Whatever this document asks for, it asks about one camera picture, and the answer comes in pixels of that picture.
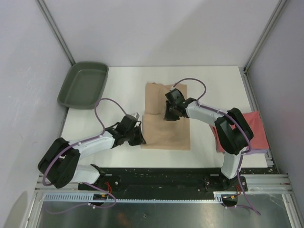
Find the lilac t shirt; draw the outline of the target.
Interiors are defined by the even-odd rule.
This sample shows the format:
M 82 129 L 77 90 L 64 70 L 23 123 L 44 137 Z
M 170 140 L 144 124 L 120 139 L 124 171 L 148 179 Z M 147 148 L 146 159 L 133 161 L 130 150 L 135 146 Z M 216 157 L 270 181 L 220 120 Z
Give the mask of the lilac t shirt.
M 243 151 L 243 152 L 239 152 L 238 154 L 242 154 L 243 156 L 245 155 L 252 155 L 252 154 L 265 154 L 267 153 L 267 150 L 261 150 L 261 149 L 252 149 L 249 152 Z

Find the pink t shirt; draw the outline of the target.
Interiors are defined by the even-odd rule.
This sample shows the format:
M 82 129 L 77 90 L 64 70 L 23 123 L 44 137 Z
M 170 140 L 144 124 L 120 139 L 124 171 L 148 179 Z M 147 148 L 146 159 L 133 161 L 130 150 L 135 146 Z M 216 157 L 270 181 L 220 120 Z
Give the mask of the pink t shirt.
M 251 149 L 269 149 L 259 112 L 242 114 L 237 108 L 232 108 L 227 116 L 216 120 L 215 125 L 210 128 L 219 152 L 237 155 L 240 150 L 248 147 L 248 142 Z

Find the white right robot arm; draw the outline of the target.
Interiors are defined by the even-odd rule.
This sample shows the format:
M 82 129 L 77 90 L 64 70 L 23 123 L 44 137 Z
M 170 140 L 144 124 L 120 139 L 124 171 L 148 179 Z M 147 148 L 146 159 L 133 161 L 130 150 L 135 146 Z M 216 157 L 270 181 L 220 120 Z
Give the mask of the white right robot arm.
M 224 161 L 221 167 L 219 185 L 223 190 L 231 190 L 236 185 L 237 172 L 240 169 L 242 155 L 251 150 L 250 141 L 254 137 L 249 124 L 241 111 L 232 108 L 228 111 L 200 104 L 194 98 L 185 99 L 178 89 L 165 94 L 166 121 L 177 121 L 181 117 L 207 123 L 216 129 L 221 147 L 224 149 Z

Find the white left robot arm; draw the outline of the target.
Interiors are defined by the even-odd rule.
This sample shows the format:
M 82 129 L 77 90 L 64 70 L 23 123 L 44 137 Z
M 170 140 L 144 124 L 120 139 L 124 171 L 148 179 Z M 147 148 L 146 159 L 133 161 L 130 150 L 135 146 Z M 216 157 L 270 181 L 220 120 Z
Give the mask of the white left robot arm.
M 44 174 L 43 184 L 60 189 L 71 182 L 87 182 L 93 189 L 101 189 L 105 184 L 102 169 L 94 164 L 81 165 L 79 161 L 125 142 L 130 146 L 146 144 L 138 113 L 125 115 L 120 122 L 97 136 L 80 141 L 57 138 L 38 163 L 38 170 Z

